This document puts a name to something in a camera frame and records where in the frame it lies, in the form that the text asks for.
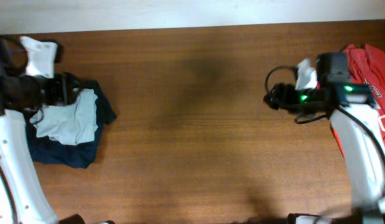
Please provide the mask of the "light teal t-shirt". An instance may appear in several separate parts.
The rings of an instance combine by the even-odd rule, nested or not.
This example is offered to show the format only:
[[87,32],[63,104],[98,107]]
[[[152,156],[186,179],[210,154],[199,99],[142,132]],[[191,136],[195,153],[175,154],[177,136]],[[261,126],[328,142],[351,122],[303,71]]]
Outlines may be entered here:
[[76,146],[95,139],[96,100],[92,89],[83,89],[67,106],[46,106],[29,119],[38,138],[48,137],[63,145]]

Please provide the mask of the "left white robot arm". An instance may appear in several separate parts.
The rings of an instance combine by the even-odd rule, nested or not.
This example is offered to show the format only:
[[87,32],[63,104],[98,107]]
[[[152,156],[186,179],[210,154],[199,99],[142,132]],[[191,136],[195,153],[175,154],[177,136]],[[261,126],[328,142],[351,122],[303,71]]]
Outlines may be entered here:
[[59,219],[50,206],[27,145],[23,110],[41,104],[41,87],[26,75],[26,52],[17,40],[0,34],[0,223],[84,223],[79,214]]

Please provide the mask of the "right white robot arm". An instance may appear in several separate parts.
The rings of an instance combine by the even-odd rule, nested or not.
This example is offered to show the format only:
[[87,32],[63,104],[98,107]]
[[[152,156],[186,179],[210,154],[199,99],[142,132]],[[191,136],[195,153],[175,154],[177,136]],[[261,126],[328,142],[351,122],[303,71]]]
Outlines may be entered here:
[[296,83],[276,83],[266,88],[264,102],[274,110],[295,114],[295,123],[328,119],[341,147],[351,185],[351,207],[336,216],[340,208],[319,215],[295,213],[288,223],[385,223],[385,144],[378,123],[377,103],[363,83],[352,81],[348,57],[330,52],[297,66],[281,66],[294,73]]

